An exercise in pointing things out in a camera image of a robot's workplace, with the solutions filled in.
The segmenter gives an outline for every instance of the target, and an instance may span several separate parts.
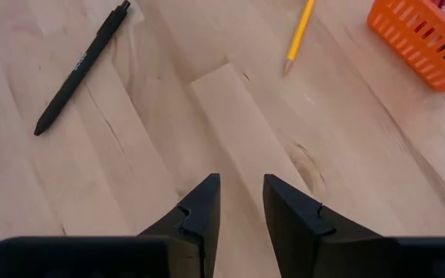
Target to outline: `pen clip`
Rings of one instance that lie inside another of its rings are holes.
[[[117,13],[117,9],[113,10],[109,16],[107,17],[107,19],[104,21],[104,23],[102,24],[102,26],[99,28],[99,30],[97,30],[97,34],[99,35],[113,20],[114,16]]]

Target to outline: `wood grain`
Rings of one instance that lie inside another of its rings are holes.
[[[0,0],[0,240],[134,235],[222,175],[217,277],[276,277],[262,174],[383,235],[445,235],[445,95],[365,24],[373,0],[136,0],[41,137],[36,120],[121,1]]]

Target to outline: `basket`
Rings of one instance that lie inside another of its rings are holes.
[[[445,15],[430,0],[375,0],[367,23],[432,88],[445,91]]]

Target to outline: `black plastic part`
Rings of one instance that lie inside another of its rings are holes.
[[[0,277],[210,278],[220,212],[212,174],[136,237],[21,237],[0,242]]]
[[[283,278],[445,277],[445,238],[382,237],[274,175],[263,201]]]
[[[196,243],[201,277],[212,277],[216,263],[220,219],[220,176],[210,174],[165,217],[141,235],[166,234]]]

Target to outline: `pencil tip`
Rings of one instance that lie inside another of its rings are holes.
[[[286,76],[290,70],[291,67],[293,67],[294,61],[292,59],[286,59],[286,64],[284,64],[284,76]]]

